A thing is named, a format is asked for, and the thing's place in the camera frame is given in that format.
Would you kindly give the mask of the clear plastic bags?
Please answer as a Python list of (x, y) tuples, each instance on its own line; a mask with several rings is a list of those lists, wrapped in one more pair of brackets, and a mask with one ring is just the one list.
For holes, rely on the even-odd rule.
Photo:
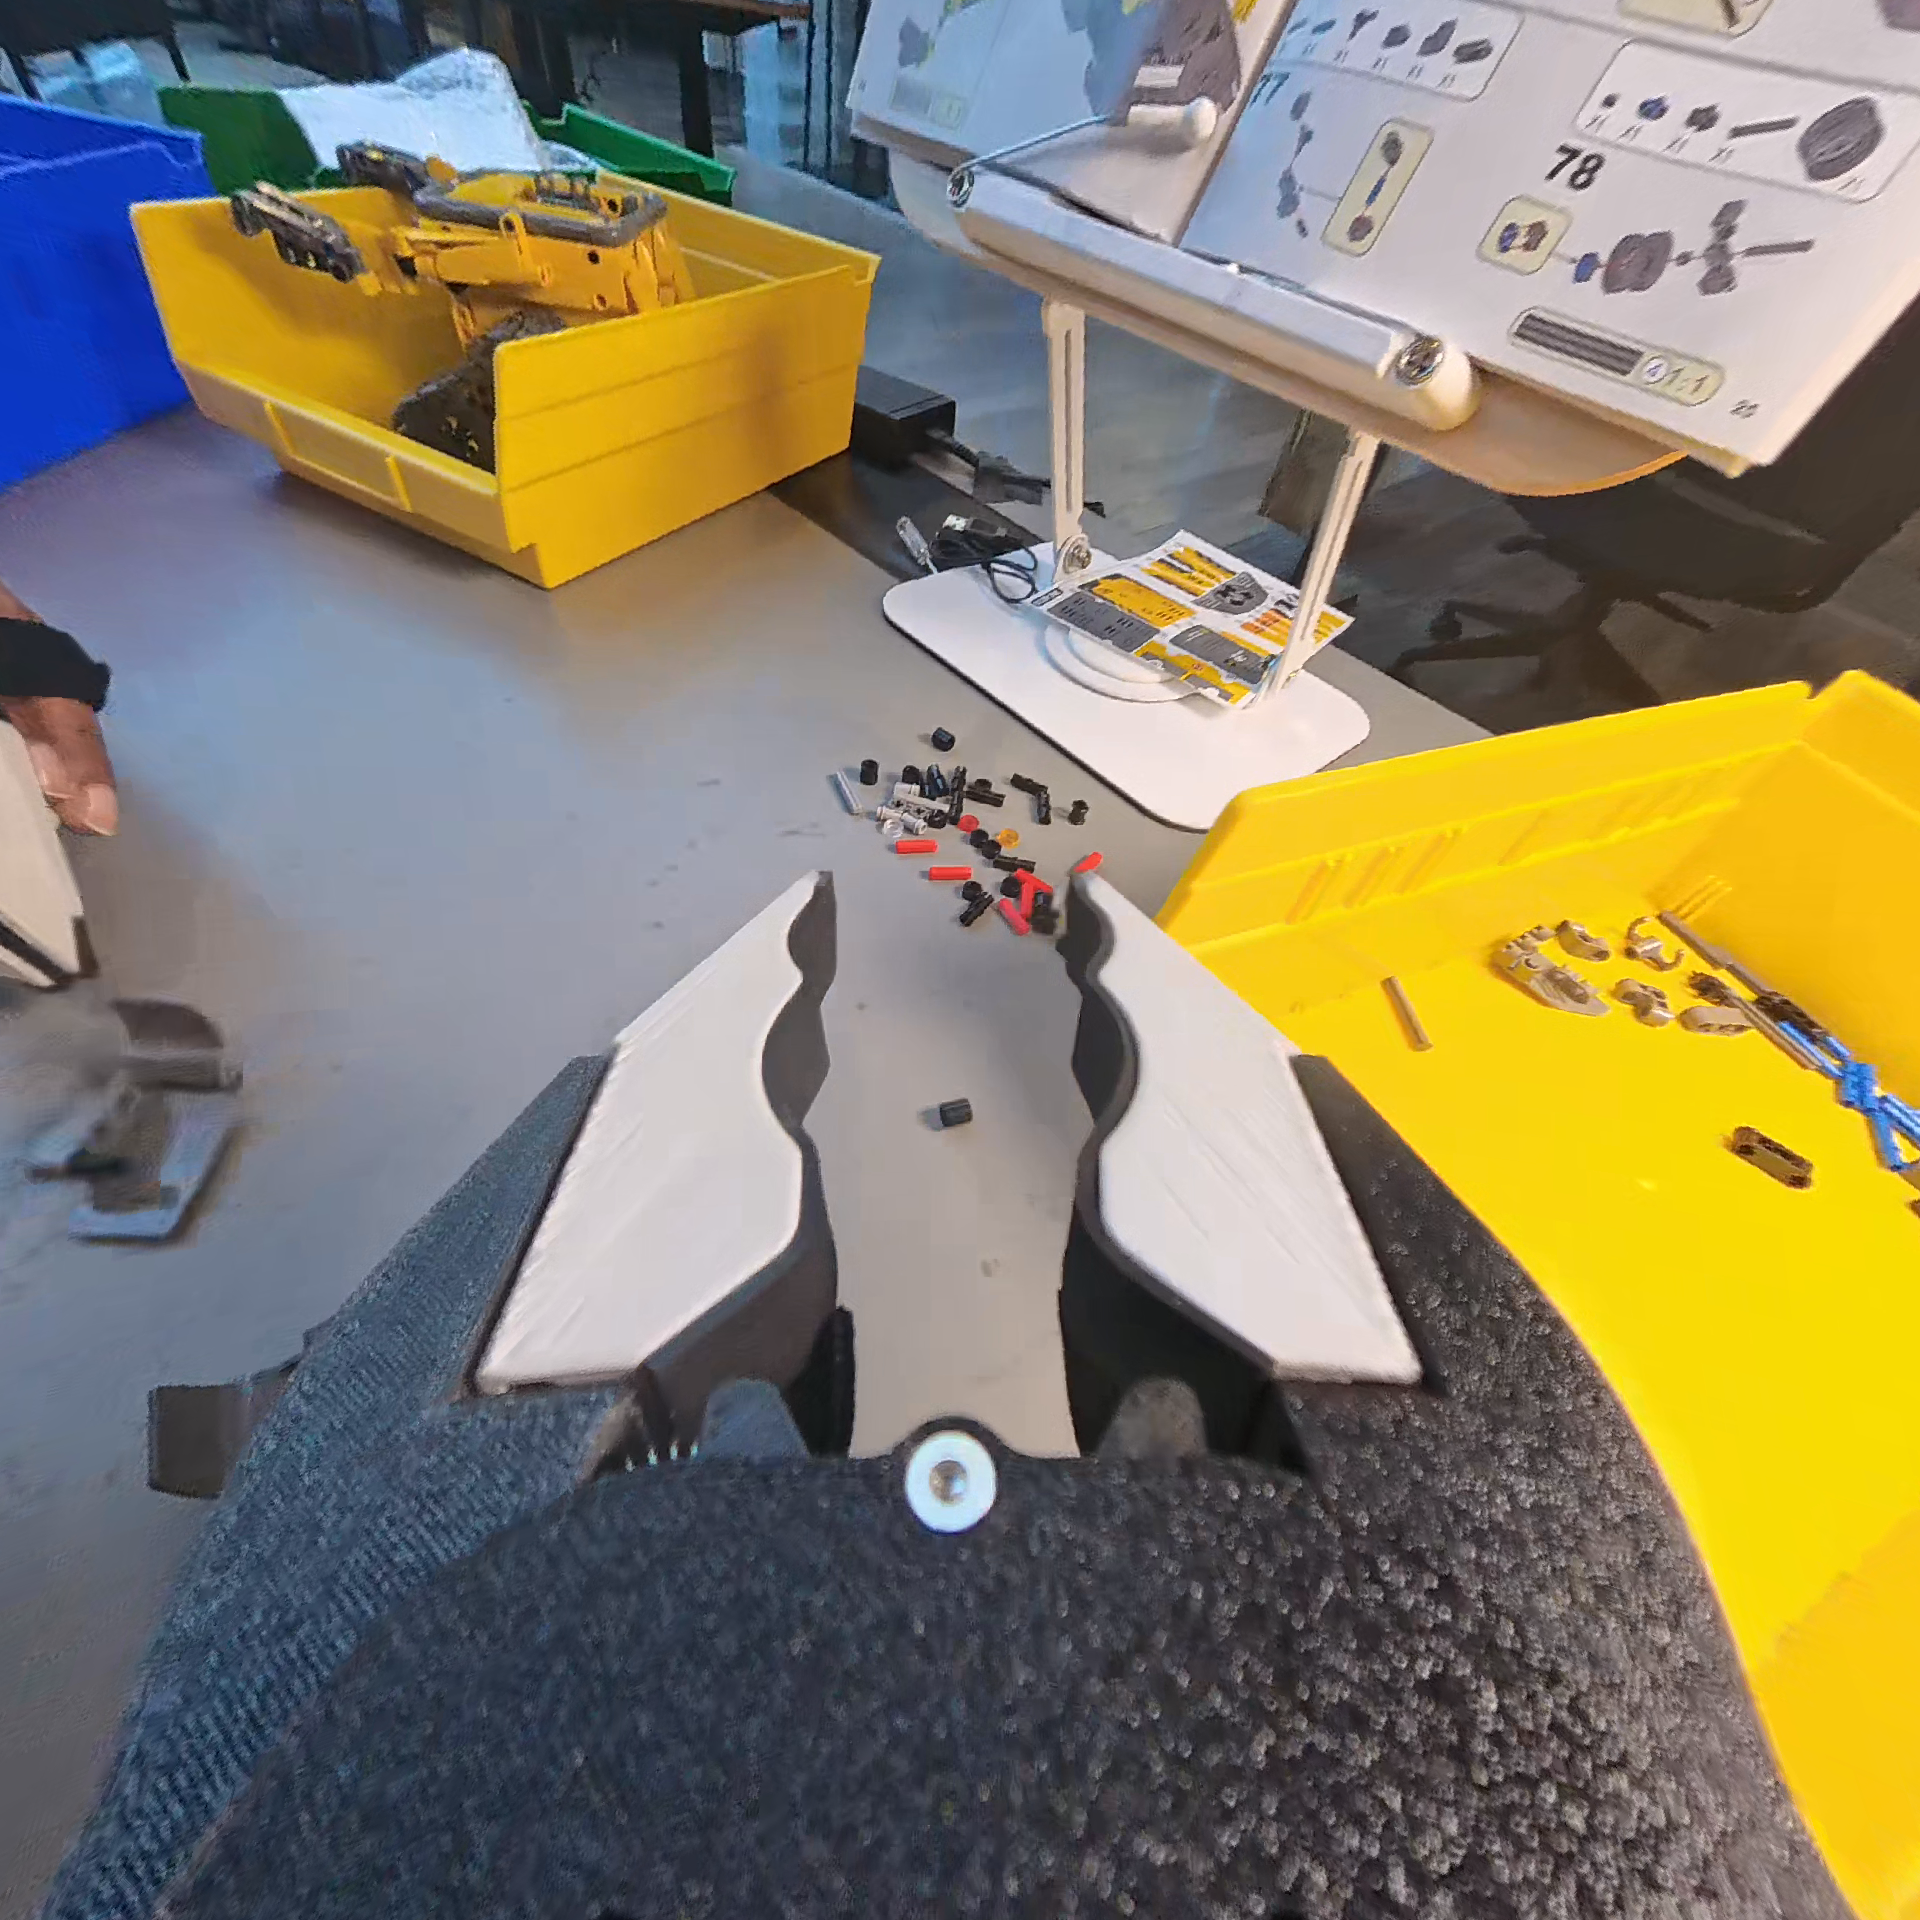
[(279, 85), (277, 98), (331, 172), (347, 142), (443, 159), (457, 172), (600, 168), (593, 155), (541, 137), (510, 66), (476, 50), (437, 51), (380, 84)]

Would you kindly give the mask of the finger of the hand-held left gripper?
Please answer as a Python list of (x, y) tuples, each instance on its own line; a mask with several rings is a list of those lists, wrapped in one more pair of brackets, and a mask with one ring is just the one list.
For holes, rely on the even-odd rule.
[(83, 899), (18, 730), (3, 730), (3, 976), (33, 990), (93, 976)]

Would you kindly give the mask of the clear stand with yellow card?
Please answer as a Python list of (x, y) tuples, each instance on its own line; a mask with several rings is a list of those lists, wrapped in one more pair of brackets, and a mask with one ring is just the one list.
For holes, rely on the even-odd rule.
[(1351, 614), (1322, 608), (1311, 636), (1294, 641), (1302, 592), (1234, 551), (1176, 530), (1146, 555), (1089, 563), (1048, 584), (1026, 611), (1079, 646), (1079, 658), (1142, 666), (1142, 689), (1253, 710), (1351, 628)]

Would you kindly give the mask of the yellow plastic parts bin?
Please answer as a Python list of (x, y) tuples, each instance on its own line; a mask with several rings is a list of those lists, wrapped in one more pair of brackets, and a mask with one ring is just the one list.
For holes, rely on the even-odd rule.
[[(1592, 1349), (1695, 1527), (1860, 1916), (1917, 1916), (1917, 1186), (1767, 1038), (1576, 1018), (1494, 969), (1676, 912), (1917, 1105), (1917, 699), (1841, 676), (1240, 793), (1162, 929), (1328, 1054)], [(1395, 973), (1434, 1038), (1381, 994)], [(1729, 1153), (1797, 1147), (1791, 1191)]]

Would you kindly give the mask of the bunch of blue brick pins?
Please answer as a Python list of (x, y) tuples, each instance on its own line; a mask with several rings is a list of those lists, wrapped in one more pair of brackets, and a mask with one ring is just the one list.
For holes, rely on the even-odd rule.
[(1917, 1186), (1917, 1105), (1885, 1091), (1880, 1068), (1841, 1043), (1801, 1004), (1783, 1000), (1776, 1018), (1812, 1068), (1835, 1081), (1839, 1100), (1864, 1115), (1884, 1168)]

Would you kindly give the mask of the grey desk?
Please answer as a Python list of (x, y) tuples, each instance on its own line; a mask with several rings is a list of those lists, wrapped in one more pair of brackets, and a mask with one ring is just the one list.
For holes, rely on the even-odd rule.
[[(194, 1233), (68, 1241), (3, 1163), (3, 1916), (33, 1916), (207, 1507), (146, 1488), (146, 1391), (230, 1379), (378, 1267), (575, 1054), (834, 871), (810, 1109), (858, 1445), (933, 1413), (1065, 1453), (1057, 1257), (1088, 1135), (1074, 990), (957, 931), (825, 769), (952, 724), (1089, 799), (1158, 909), (1196, 837), (1089, 779), (882, 617), (854, 469), (545, 592), (174, 411), (3, 496), (3, 578), (113, 663), (124, 822), (71, 858), (105, 987), (247, 1061)], [(972, 1122), (919, 1114), (972, 1100)]]

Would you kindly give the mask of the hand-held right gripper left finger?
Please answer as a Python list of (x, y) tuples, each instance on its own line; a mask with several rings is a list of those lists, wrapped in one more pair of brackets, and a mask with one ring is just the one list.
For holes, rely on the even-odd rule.
[(806, 871), (608, 1051), (476, 1352), (476, 1386), (794, 1384), (838, 1307), (806, 1115), (831, 1073), (831, 871)]

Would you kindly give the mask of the yellow tracked brick vehicle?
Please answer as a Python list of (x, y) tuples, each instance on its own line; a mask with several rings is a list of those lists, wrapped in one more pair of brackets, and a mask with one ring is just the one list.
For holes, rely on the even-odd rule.
[(230, 191), (242, 237), (267, 237), (287, 266), (364, 292), (444, 291), (459, 363), (393, 407), (393, 430), (494, 472), (502, 348), (600, 321), (653, 315), (697, 287), (668, 198), (565, 168), (457, 168), (380, 142), (342, 142), (341, 176), (399, 203), (396, 218), (342, 218), (258, 182)]

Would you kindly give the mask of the black power adapter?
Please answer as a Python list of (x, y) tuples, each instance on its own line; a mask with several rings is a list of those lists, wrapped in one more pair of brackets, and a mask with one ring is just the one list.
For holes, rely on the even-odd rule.
[(854, 455), (903, 472), (926, 451), (953, 451), (953, 401), (918, 380), (882, 374), (874, 365), (858, 368), (854, 389)]

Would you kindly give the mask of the blue plastic bin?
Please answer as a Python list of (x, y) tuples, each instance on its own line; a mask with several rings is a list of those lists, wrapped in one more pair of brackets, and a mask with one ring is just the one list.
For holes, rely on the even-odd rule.
[(198, 132), (3, 95), (3, 487), (189, 404), (131, 203), (207, 197)]

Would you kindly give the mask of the black office chair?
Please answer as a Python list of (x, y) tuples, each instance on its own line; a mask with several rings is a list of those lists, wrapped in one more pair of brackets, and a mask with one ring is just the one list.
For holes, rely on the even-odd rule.
[(1527, 658), (1532, 685), (1583, 680), (1621, 710), (1665, 692), (1603, 633), (1621, 608), (1708, 633), (1685, 604), (1803, 614), (1917, 515), (1917, 303), (1767, 469), (1676, 460), (1581, 495), (1504, 495), (1503, 555), (1570, 573), (1552, 611), (1448, 597), (1392, 671)]

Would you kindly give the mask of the person's left hand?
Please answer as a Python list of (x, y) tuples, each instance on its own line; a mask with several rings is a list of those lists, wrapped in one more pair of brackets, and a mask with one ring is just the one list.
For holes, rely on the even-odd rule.
[(108, 666), (3, 584), (3, 719), (71, 832), (117, 837), (120, 797), (101, 730)]

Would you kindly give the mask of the instruction manual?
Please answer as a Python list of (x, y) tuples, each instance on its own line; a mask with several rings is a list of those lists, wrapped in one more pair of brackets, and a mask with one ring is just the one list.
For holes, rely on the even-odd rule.
[(874, 5), (850, 118), (1729, 472), (1917, 303), (1917, 5)]

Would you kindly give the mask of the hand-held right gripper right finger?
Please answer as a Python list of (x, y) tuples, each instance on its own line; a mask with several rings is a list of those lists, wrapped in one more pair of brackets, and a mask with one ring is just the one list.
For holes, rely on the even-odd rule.
[(1074, 1073), (1103, 1257), (1273, 1379), (1424, 1379), (1302, 1048), (1104, 876), (1067, 887), (1065, 961), (1089, 1042)]

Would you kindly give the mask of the green plastic bin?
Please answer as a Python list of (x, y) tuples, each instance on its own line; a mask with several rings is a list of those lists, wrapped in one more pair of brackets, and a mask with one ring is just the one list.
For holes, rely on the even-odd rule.
[[(733, 168), (720, 159), (696, 155), (593, 110), (523, 110), (541, 137), (593, 155), (605, 172), (624, 172), (704, 203), (733, 203)], [(200, 137), (217, 191), (253, 189), (259, 182), (290, 191), (342, 183), (342, 172), (322, 164), (271, 85), (174, 84), (157, 91), (157, 113), (169, 127)]]

